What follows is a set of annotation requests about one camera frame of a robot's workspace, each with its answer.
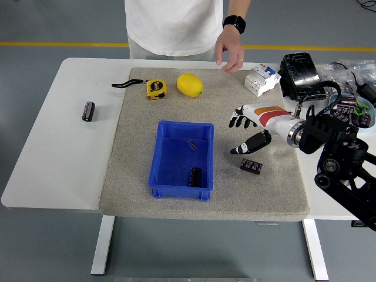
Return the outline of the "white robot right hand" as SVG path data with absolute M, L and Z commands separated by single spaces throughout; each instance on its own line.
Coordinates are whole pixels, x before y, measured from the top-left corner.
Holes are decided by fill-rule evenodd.
M 290 112 L 273 103 L 252 103 L 235 109 L 229 127 L 248 128 L 250 125 L 262 128 L 261 132 L 233 148 L 233 155 L 254 153 L 271 143 L 271 137 L 281 137 L 289 146 L 298 147 L 305 120 L 294 117 Z

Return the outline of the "person's left hand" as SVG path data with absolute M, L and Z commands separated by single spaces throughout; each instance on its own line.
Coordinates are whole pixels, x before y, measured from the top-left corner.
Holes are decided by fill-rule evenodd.
M 223 63 L 223 53 L 229 53 L 227 63 L 221 68 L 226 74 L 239 71 L 244 64 L 244 49 L 240 39 L 240 33 L 233 25 L 226 25 L 216 41 L 214 58 L 217 65 Z

